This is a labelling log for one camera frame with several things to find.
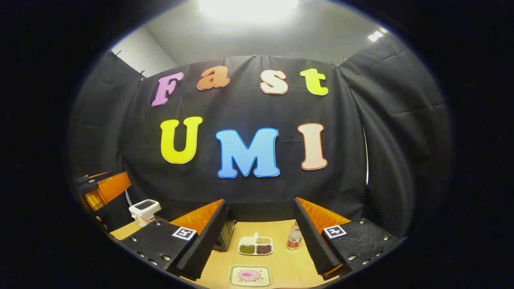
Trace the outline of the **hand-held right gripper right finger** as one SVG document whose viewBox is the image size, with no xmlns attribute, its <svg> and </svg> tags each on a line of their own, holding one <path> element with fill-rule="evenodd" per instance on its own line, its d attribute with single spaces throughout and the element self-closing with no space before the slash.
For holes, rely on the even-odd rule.
<svg viewBox="0 0 514 289">
<path fill-rule="evenodd" d="M 325 280 L 369 267 L 401 241 L 367 218 L 350 220 L 299 197 L 294 217 L 316 272 Z"/>
</svg>

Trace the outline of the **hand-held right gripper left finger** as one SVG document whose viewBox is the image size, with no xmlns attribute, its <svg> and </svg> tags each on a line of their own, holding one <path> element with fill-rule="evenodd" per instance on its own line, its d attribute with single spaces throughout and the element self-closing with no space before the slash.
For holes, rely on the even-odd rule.
<svg viewBox="0 0 514 289">
<path fill-rule="evenodd" d="M 153 267 L 195 281 L 227 220 L 226 201 L 219 199 L 173 221 L 156 217 L 120 244 Z"/>
</svg>

